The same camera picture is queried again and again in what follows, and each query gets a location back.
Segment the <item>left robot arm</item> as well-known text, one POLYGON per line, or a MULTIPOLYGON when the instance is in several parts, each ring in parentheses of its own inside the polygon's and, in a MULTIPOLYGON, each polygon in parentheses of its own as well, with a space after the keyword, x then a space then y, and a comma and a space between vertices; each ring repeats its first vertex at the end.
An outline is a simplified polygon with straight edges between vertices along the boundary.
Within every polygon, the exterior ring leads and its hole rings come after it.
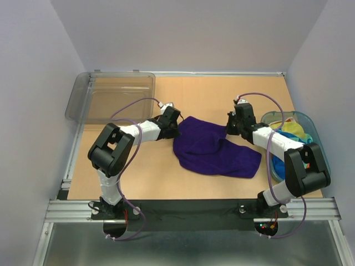
POLYGON ((106 213, 110 218, 123 214, 123 198, 119 193, 119 179, 132 162, 132 147, 137 149, 143 142, 174 139, 180 135, 178 118, 181 111, 172 103, 160 107, 160 115, 129 126, 105 125, 88 152, 88 159, 97 171, 101 196, 99 206, 92 208, 106 213))

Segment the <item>purple towel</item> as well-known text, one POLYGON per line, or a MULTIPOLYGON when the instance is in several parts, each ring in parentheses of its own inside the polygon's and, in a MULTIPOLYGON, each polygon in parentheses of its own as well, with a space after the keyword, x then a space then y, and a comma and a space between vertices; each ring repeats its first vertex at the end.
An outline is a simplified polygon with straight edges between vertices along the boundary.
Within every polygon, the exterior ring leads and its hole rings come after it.
POLYGON ((262 155, 226 139, 225 127, 189 116, 179 124, 173 152, 180 166, 202 175, 253 178, 262 155))

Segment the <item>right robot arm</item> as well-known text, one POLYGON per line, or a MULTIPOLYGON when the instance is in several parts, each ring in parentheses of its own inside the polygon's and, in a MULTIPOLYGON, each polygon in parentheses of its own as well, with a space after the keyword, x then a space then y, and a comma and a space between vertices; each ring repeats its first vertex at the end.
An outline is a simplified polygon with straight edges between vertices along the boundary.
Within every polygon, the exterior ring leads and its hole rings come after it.
POLYGON ((285 165, 285 180, 258 194, 255 210, 268 216, 275 206, 325 188, 331 177, 321 147, 312 142, 303 144, 276 132, 265 123, 257 123, 252 105, 244 100, 234 103, 229 112, 226 132, 240 135, 249 143, 266 150, 285 165))

